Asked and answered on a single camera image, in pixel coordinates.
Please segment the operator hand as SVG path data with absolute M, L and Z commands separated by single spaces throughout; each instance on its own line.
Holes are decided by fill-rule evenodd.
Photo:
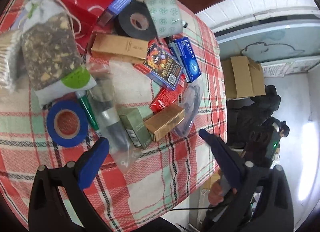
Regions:
M 217 173 L 220 177 L 222 176 L 221 170 Z M 208 201 L 210 205 L 216 207 L 218 204 L 224 201 L 224 197 L 222 196 L 223 190 L 220 185 L 221 178 L 217 179 L 212 186 L 210 187 L 209 194 L 208 194 Z

